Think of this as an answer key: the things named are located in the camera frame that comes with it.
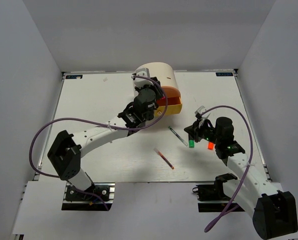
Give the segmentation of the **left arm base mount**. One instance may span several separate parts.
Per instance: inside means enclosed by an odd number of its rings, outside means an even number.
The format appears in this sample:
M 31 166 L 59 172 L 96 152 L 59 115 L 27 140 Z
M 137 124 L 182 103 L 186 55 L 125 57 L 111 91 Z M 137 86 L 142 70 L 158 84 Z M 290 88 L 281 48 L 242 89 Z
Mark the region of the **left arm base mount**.
M 114 183 L 96 183 L 94 194 L 100 196 L 105 202 L 96 196 L 83 194 L 75 190 L 69 183 L 66 184 L 63 201 L 62 211 L 95 211 L 103 212 L 111 209 L 114 200 L 115 184 Z

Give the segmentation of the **orange drawer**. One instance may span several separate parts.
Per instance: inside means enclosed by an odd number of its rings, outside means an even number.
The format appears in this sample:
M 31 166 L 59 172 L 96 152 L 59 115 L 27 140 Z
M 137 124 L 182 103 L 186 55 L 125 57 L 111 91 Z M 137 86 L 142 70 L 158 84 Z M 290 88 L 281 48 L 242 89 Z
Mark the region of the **orange drawer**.
M 180 98 L 181 93 L 176 87 L 172 86 L 162 86 L 164 93 L 166 94 L 166 98 Z

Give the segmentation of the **pink highlighter marker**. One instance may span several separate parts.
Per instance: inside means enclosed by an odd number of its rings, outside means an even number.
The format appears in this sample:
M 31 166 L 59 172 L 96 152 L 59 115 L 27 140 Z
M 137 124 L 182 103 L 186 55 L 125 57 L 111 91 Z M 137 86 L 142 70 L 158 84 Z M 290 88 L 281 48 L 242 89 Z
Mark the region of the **pink highlighter marker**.
M 160 106 L 165 106 L 166 105 L 166 99 L 165 98 L 159 99 L 157 101 L 157 104 L 160 105 Z

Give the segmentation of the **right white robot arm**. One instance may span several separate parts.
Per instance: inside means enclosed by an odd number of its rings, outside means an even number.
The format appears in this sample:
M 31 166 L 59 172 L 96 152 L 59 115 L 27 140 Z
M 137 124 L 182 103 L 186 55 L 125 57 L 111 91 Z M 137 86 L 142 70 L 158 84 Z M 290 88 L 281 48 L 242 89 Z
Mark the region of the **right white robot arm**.
M 245 150 L 234 139 L 230 118 L 219 117 L 215 125 L 200 118 L 184 131 L 196 143 L 213 143 L 217 157 L 231 170 L 217 176 L 212 185 L 198 185 L 200 201 L 235 201 L 251 217 L 263 240 L 298 231 L 295 197 L 289 191 L 279 190 L 249 163 Z

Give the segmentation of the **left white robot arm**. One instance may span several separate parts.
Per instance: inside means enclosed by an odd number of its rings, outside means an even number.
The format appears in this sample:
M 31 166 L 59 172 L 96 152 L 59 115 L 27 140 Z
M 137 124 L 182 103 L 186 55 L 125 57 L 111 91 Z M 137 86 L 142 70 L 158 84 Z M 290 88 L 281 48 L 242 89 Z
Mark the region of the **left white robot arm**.
M 93 197 L 95 186 L 81 168 L 81 159 L 102 145 L 147 128 L 146 122 L 154 118 L 158 108 L 157 101 L 166 97 L 156 77 L 133 74 L 132 78 L 138 95 L 121 113 L 91 129 L 73 134 L 59 132 L 47 153 L 58 177 L 70 183 L 85 200 Z

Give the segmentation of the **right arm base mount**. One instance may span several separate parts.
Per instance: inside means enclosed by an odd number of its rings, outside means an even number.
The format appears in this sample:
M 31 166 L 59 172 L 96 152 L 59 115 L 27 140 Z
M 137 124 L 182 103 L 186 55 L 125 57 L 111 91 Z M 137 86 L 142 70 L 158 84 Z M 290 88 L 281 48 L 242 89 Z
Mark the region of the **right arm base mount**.
M 192 193 L 197 195 L 200 213 L 220 213 L 230 200 L 218 192 L 214 183 L 196 185 L 192 188 Z

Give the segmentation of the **cream round drawer box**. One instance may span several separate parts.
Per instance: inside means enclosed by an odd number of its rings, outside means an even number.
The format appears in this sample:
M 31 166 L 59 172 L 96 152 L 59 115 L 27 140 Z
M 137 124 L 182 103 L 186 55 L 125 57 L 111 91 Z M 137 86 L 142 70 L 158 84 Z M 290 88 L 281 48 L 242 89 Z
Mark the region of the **cream round drawer box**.
M 172 86 L 178 89 L 174 71 L 170 65 L 164 62 L 150 62 L 139 66 L 140 68 L 148 68 L 150 78 L 156 77 L 162 86 Z

